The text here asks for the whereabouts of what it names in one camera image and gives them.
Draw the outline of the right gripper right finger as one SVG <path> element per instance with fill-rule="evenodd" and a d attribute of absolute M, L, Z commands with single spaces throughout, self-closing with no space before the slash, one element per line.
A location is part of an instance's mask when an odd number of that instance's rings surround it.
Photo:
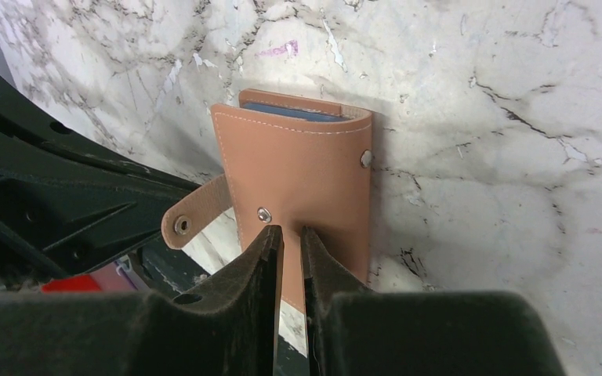
<path fill-rule="evenodd" d="M 301 236 L 313 375 L 562 375 L 537 312 L 506 291 L 379 293 Z"/>

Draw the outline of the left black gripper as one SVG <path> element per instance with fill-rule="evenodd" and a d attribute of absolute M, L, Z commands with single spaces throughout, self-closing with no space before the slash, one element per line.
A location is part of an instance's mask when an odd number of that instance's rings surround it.
<path fill-rule="evenodd" d="M 0 284 L 19 291 L 92 273 L 161 238 L 196 183 L 66 127 L 0 76 Z"/>

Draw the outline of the brown leather card holder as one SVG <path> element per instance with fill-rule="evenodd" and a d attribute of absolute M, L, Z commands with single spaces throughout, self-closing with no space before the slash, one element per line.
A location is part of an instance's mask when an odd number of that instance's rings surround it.
<path fill-rule="evenodd" d="M 358 280 L 370 266 L 373 113 L 360 107 L 257 89 L 210 109 L 223 174 L 174 204 L 161 233 L 188 244 L 226 210 L 247 248 L 266 225 L 282 228 L 282 299 L 305 309 L 301 233 L 315 229 Z"/>

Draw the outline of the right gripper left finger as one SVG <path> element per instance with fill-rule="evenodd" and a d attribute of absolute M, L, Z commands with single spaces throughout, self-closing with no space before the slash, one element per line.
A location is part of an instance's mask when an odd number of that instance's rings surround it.
<path fill-rule="evenodd" d="M 0 375 L 272 375 L 283 254 L 269 225 L 175 298 L 0 293 Z"/>

